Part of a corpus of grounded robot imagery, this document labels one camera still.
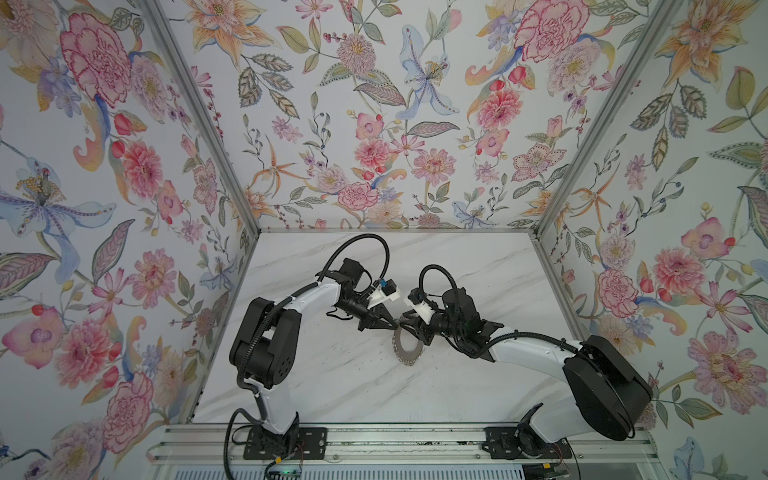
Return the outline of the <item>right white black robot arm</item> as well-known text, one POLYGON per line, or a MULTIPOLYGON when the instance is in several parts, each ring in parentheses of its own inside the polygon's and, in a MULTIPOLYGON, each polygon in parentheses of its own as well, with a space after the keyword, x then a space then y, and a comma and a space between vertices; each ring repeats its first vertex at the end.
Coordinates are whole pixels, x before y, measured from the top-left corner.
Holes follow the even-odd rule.
POLYGON ((516 423, 507 435, 515 449, 535 455, 585 433, 614 441, 635 436, 653 392, 606 338, 592 335, 577 342, 509 330, 482 319, 465 289, 448 290, 435 302, 416 288, 404 302, 408 309, 399 325, 421 345, 441 337, 472 360, 518 365, 569 387, 565 398, 534 405, 516 423))

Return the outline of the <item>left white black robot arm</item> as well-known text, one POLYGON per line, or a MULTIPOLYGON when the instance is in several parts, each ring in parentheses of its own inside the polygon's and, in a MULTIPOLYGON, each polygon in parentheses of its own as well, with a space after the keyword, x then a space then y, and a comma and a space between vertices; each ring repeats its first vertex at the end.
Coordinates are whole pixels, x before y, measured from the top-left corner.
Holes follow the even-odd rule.
POLYGON ((356 289, 366 275, 351 259, 340 269, 320 275, 281 301, 258 297, 252 300, 229 353, 236 368, 236 385, 252 394, 258 423, 267 432, 283 436, 299 423, 290 394, 280 386, 297 356, 302 323, 320 314, 343 312, 358 322, 358 329, 394 330, 397 323, 385 303, 400 297, 391 279, 376 279, 356 289))

